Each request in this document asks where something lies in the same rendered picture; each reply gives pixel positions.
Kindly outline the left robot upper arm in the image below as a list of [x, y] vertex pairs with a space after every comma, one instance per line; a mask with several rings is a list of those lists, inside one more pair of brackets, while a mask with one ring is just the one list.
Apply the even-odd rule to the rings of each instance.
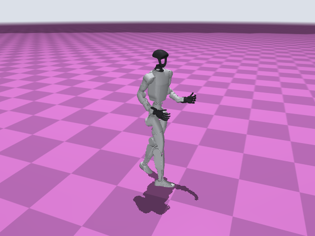
[[[167, 69], [168, 70], [168, 69]], [[173, 72], [171, 70], [168, 70], [169, 71], [169, 86], [171, 84], [171, 78], [172, 78], [172, 75], [173, 75]], [[172, 92], [172, 89], [168, 86], [168, 94], [170, 94]]]

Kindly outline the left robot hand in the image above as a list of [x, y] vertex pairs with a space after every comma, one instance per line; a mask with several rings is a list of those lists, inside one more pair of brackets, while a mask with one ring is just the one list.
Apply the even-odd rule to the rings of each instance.
[[194, 95], [194, 96], [192, 96], [193, 95], [193, 93], [190, 95], [190, 96], [188, 96], [188, 97], [184, 97], [184, 101], [183, 102], [181, 102], [181, 103], [192, 103], [192, 104], [194, 104], [195, 102], [194, 101], [196, 101], [195, 99], [196, 99], [196, 95]]

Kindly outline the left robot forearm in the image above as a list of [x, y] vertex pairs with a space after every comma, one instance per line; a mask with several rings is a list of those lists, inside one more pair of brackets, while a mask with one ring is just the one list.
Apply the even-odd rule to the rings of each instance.
[[180, 103], [180, 102], [184, 101], [184, 97], [179, 97], [178, 95], [175, 94], [175, 92], [173, 90], [170, 93], [169, 97], [172, 98], [173, 100], [175, 100], [177, 103]]

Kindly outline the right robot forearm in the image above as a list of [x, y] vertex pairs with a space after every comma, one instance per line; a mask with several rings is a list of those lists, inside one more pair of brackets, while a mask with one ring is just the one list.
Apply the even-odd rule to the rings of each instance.
[[137, 93], [137, 97], [138, 97], [139, 102], [143, 104], [146, 111], [152, 114], [154, 110], [151, 109], [152, 106], [148, 102], [147, 98], [143, 98], [141, 93]]

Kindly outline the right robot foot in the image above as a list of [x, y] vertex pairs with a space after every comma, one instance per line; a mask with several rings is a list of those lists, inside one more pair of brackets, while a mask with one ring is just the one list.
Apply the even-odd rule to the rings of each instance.
[[174, 183], [171, 183], [171, 182], [168, 182], [164, 179], [163, 182], [159, 182], [159, 179], [156, 179], [155, 180], [155, 186], [163, 186], [163, 187], [174, 187], [175, 184]]

